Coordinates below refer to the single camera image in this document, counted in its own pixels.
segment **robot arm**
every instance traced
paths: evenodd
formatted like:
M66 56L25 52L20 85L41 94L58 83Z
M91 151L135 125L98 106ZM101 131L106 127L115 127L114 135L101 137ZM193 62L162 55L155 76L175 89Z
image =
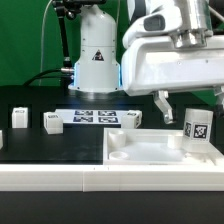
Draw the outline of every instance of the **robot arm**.
M166 123L174 121L168 92L215 89L223 110L224 36L213 36L208 1L145 0L145 6L123 38L125 92L153 94Z

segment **white platform edge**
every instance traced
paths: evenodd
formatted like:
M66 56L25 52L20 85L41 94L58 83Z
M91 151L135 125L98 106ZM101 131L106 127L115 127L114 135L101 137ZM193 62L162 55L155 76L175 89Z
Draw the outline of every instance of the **white platform edge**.
M3 136L2 131L0 130L0 149L3 147Z
M224 168L0 165L0 191L224 191Z

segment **black cable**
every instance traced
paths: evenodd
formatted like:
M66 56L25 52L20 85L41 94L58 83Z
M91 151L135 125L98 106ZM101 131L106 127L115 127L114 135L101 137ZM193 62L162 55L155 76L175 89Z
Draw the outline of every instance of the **black cable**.
M38 75L35 75L33 78L29 79L28 81L26 81L23 86L29 86L30 83L32 83L34 80L36 79L40 79L40 78L43 78L43 76L49 74L49 73L56 73L56 72L61 72L61 69L57 68L57 69L50 69L50 70L47 70L47 71L44 71L44 72L41 72L40 74Z
M55 75L55 76L37 77L37 78L33 79L32 82L35 81L35 80L37 80L37 79L61 79L61 78L70 78L70 76L68 76L68 75Z

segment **white tray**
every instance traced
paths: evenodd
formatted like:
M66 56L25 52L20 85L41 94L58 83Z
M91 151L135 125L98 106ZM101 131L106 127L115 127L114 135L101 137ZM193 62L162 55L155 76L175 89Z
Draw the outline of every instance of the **white tray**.
M183 131L104 129L104 165L203 165L224 164L224 156L210 143L204 152L187 153L181 148Z

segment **white cup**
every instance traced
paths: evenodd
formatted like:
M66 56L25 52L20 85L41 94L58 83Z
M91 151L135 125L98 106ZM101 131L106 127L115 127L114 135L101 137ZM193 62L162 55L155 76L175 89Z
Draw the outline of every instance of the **white cup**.
M209 143L213 112L186 109L182 148L188 152L206 153L205 144Z
M109 131L108 137L112 148L122 148L126 144L126 133L122 130Z
M109 159L110 160L129 160L130 156L126 152L117 151L117 152L111 152L109 154Z

